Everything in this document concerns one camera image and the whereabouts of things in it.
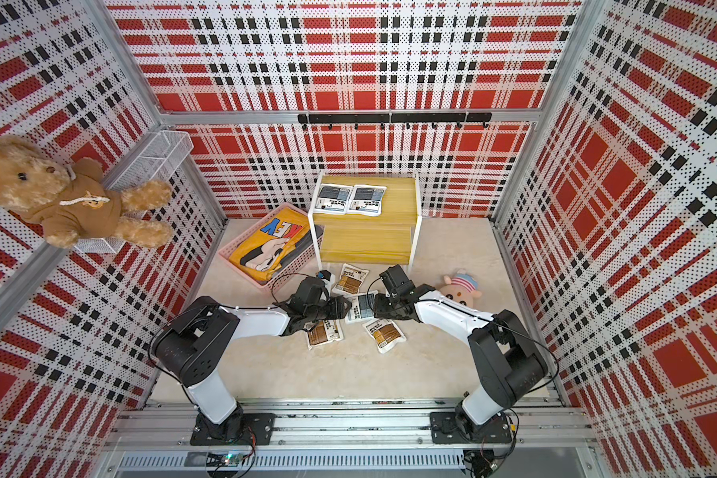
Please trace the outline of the grey coffee bag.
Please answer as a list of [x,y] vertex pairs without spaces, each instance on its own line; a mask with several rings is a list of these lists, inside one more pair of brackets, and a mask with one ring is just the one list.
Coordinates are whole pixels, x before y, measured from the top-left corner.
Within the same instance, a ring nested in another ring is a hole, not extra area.
[[352,192],[353,188],[348,185],[323,183],[317,192],[314,213],[346,214]]
[[352,296],[346,323],[354,324],[374,320],[374,302],[376,302],[377,294],[378,291],[370,291]]
[[352,189],[347,213],[370,217],[380,216],[385,194],[385,186],[357,184]]

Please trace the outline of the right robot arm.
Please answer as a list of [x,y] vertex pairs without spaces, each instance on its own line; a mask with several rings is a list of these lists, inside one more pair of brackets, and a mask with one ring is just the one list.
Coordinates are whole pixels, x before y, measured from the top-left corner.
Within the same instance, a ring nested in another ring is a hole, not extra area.
[[505,412],[529,394],[550,368],[540,344],[520,319],[503,310],[489,314],[449,299],[432,286],[416,286],[400,265],[380,273],[386,288],[374,299],[374,316],[414,321],[438,328],[466,344],[479,386],[456,406],[455,412],[433,415],[436,443],[508,443],[512,440]]

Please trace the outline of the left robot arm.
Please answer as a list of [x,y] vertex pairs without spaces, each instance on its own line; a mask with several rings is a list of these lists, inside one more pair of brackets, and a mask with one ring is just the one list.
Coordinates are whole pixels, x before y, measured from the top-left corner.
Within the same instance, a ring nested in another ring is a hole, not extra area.
[[190,444],[269,444],[275,416],[243,411],[218,370],[226,350],[241,339],[310,333],[324,322],[346,318],[351,308],[349,299],[330,295],[322,278],[308,276],[286,301],[240,308],[204,296],[164,326],[151,340],[149,358],[197,409]]

